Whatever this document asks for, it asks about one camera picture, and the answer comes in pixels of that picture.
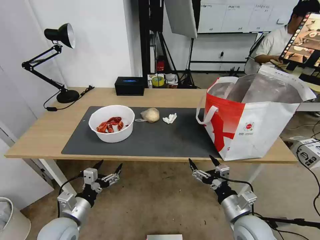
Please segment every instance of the monitor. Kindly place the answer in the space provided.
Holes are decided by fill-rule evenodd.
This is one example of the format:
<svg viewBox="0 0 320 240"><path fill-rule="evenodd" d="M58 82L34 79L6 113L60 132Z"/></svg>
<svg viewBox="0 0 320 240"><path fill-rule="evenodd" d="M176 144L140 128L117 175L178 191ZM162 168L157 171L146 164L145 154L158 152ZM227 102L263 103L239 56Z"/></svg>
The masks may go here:
<svg viewBox="0 0 320 240"><path fill-rule="evenodd" d="M308 13L292 35L280 59L288 70L296 66L320 70L320 13Z"/></svg>

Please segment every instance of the white t-shirt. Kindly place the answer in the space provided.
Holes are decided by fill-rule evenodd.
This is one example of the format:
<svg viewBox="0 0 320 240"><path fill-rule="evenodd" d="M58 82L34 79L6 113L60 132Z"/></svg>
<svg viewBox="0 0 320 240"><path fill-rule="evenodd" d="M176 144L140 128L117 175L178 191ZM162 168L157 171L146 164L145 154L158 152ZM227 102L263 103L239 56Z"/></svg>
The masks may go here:
<svg viewBox="0 0 320 240"><path fill-rule="evenodd" d="M283 26L268 33L260 43L259 47L251 54L252 58L260 55L280 56L288 42L290 41L292 34L288 33L287 26ZM245 66L246 74L257 73L260 65L253 59L249 59Z"/></svg>

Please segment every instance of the yellow tape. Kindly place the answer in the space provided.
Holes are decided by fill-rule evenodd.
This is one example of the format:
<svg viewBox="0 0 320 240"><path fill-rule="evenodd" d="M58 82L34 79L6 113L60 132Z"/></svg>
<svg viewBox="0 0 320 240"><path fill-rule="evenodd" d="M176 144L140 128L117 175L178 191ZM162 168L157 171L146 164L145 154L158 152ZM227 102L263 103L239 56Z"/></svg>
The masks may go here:
<svg viewBox="0 0 320 240"><path fill-rule="evenodd" d="M152 85L155 87L161 87L164 85L164 77L155 76L152 78Z"/></svg>

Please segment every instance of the white bowl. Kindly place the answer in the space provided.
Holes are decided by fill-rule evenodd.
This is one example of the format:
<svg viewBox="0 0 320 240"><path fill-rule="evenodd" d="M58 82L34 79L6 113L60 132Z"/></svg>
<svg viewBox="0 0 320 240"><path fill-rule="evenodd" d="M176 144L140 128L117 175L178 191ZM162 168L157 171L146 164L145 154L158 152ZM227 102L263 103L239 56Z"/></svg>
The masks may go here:
<svg viewBox="0 0 320 240"><path fill-rule="evenodd" d="M123 128L118 131L118 126L112 126L113 133L100 133L96 131L97 127L112 117L121 117ZM133 130L134 112L131 108L122 105L110 105L102 107L95 111L89 119L89 127L104 142L116 143L129 137Z"/></svg>

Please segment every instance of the wooden table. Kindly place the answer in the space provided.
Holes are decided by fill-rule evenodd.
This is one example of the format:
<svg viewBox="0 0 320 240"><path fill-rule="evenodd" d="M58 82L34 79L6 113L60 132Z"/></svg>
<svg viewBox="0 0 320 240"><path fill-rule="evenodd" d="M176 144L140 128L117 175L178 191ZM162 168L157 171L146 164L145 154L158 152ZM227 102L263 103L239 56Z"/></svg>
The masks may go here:
<svg viewBox="0 0 320 240"><path fill-rule="evenodd" d="M84 90L84 88L72 89L78 92ZM188 158L186 157L65 155L61 154L61 151L90 106L120 104L129 107L196 108L205 93L205 89L145 89L144 96L116 96L114 88L95 88L65 110L46 112L9 149L5 156L7 158L40 159L59 185L62 185L66 181L66 178L53 159L187 162ZM56 102L53 106L62 107L65 104ZM193 160L195 162L210 161L209 158L194 158ZM239 160L232 163L288 164L297 163L297 159L279 138L264 158ZM258 168L254 169L254 173L257 173L257 170L260 171L261 169L262 165L259 165ZM67 184L64 190L74 193L70 184Z"/></svg>

